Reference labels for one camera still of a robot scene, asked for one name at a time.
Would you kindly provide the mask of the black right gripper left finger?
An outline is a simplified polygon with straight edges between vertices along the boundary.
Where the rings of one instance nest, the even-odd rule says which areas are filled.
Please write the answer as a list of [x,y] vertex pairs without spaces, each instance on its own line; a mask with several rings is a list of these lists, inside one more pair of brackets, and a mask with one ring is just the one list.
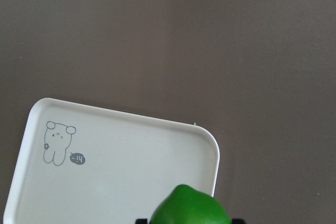
[[148,224],[148,219],[140,218],[135,220],[135,224]]

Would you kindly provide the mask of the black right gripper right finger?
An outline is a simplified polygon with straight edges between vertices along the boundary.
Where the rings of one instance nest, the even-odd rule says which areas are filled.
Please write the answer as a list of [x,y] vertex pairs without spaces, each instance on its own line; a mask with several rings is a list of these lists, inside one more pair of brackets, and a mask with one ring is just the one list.
[[244,220],[240,218],[232,219],[232,224],[244,224]]

